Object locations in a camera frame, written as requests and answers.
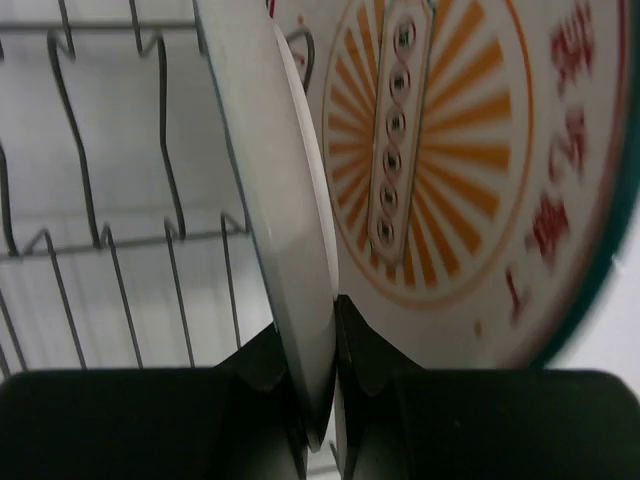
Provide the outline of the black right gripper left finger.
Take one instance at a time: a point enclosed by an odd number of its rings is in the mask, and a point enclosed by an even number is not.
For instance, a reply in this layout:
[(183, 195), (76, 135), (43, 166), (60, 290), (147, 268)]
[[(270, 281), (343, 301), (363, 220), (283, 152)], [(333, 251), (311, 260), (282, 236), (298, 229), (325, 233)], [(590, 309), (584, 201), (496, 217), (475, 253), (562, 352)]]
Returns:
[(32, 371), (1, 386), (5, 479), (301, 479), (280, 339), (214, 367)]

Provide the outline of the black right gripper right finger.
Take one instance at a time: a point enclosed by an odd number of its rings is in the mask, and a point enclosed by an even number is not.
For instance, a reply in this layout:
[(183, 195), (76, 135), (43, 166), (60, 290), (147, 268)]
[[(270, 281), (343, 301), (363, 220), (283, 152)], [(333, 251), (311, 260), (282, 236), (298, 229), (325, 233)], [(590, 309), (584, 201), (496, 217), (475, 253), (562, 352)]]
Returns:
[(639, 402), (589, 370), (425, 369), (334, 305), (345, 479), (635, 479)]

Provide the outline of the green rimmed white plate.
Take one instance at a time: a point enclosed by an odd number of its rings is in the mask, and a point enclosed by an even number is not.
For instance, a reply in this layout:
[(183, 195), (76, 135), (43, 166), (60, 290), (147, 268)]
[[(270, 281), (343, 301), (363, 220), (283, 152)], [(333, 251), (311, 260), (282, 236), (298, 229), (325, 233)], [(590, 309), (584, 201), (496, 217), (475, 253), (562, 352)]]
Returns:
[(266, 296), (318, 449), (334, 391), (336, 235), (322, 156), (288, 42), (259, 1), (194, 5)]

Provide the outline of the orange sunburst pattern plate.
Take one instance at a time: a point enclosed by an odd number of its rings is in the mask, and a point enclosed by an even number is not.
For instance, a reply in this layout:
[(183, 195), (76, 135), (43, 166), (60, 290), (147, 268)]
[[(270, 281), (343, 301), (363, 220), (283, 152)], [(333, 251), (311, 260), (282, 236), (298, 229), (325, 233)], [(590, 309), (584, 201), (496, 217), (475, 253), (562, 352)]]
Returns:
[(639, 194), (635, 1), (270, 1), (340, 288), (428, 367), (547, 364)]

